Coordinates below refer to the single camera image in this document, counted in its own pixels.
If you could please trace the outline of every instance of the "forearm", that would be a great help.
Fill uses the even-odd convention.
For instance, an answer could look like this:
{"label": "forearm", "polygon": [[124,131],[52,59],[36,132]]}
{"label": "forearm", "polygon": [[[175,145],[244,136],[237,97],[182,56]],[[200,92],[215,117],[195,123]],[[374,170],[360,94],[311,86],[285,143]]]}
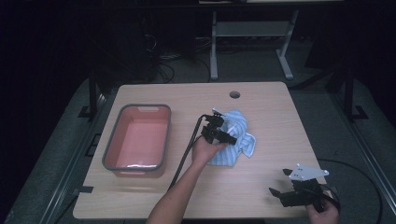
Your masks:
{"label": "forearm", "polygon": [[204,166],[192,164],[184,175],[157,202],[147,223],[180,223]]}

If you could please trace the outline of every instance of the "wooden table top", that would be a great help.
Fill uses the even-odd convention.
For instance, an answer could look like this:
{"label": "wooden table top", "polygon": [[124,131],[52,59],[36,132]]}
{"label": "wooden table top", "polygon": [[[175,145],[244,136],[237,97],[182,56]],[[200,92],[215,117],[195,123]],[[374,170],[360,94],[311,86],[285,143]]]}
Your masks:
{"label": "wooden table top", "polygon": [[[230,97],[238,91],[240,97]],[[159,178],[116,177],[102,164],[107,141],[120,112],[128,104],[166,104],[172,109],[166,167]],[[243,154],[234,167],[206,166],[191,195],[185,218],[301,217],[303,206],[283,207],[268,188],[292,191],[282,169],[297,163],[318,166],[286,85],[282,82],[152,84],[122,86],[74,209],[76,218],[147,218],[167,191],[198,118],[211,109],[238,108],[247,132],[256,137],[253,156]],[[181,174],[191,164],[186,159]]]}

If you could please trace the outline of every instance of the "pink plastic bin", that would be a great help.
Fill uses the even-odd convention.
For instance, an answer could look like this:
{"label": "pink plastic bin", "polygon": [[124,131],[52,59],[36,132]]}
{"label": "pink plastic bin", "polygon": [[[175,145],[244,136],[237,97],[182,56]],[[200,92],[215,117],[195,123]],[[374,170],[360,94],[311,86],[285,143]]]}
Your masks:
{"label": "pink plastic bin", "polygon": [[168,105],[126,105],[119,113],[102,159],[117,176],[160,177],[171,124]]}

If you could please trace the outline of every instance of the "human arm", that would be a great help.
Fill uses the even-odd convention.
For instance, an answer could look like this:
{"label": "human arm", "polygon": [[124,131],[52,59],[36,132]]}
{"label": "human arm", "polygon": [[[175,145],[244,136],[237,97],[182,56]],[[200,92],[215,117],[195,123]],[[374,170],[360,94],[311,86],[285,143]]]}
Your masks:
{"label": "human arm", "polygon": [[306,207],[311,224],[338,224],[340,214],[334,204],[328,200],[323,200],[322,203],[324,211],[321,213],[317,212],[313,204]]}
{"label": "human arm", "polygon": [[206,164],[227,144],[211,145],[199,137],[192,147],[192,163],[183,176],[157,202],[147,223],[180,223],[198,177]]}

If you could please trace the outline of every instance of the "blue striped cloth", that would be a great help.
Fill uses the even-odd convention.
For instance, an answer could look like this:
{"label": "blue striped cloth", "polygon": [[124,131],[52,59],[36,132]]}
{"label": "blue striped cloth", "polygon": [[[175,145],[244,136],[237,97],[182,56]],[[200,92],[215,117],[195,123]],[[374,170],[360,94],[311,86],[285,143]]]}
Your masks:
{"label": "blue striped cloth", "polygon": [[241,153],[248,158],[253,155],[256,138],[250,133],[247,133],[248,122],[238,109],[231,110],[222,117],[224,118],[224,123],[221,126],[221,130],[235,137],[236,144],[234,146],[228,145],[219,151],[208,164],[234,166]]}

